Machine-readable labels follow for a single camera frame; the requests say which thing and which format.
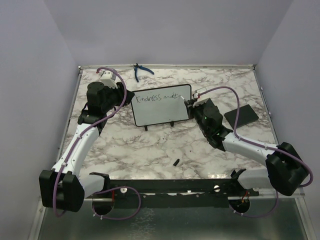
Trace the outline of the black framed whiteboard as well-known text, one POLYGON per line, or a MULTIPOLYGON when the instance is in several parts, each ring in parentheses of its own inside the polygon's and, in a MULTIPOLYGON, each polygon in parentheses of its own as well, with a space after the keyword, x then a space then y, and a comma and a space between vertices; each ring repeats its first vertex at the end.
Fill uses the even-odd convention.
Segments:
POLYGON ((190 84, 136 90, 131 101, 134 123, 137 127, 174 123, 188 120, 186 106, 192 97, 190 84))

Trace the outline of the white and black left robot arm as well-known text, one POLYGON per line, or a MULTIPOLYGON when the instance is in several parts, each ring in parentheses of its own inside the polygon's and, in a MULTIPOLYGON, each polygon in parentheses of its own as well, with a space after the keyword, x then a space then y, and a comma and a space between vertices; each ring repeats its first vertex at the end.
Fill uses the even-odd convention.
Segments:
POLYGON ((93 172, 79 178, 80 170, 93 143, 101 135, 110 117, 128 105, 134 93, 122 82, 103 84, 95 81, 87 86, 87 102, 77 120, 75 134, 64 154, 50 170, 39 175, 42 205, 55 210, 78 212, 84 199, 97 194, 103 198, 111 190, 107 174, 93 172))

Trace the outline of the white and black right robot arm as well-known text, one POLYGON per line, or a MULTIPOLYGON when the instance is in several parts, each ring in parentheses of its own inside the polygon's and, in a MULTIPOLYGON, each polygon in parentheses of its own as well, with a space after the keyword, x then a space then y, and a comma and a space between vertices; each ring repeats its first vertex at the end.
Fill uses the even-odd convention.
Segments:
POLYGON ((231 181, 229 189, 234 195, 240 196, 254 188, 273 188, 282 195, 291 196, 309 175, 307 166, 291 144, 267 144, 236 135, 233 130, 223 126, 223 116, 209 98, 185 100, 184 104, 188 118, 195 119, 213 148, 239 154, 264 167, 244 170, 237 179, 231 181))

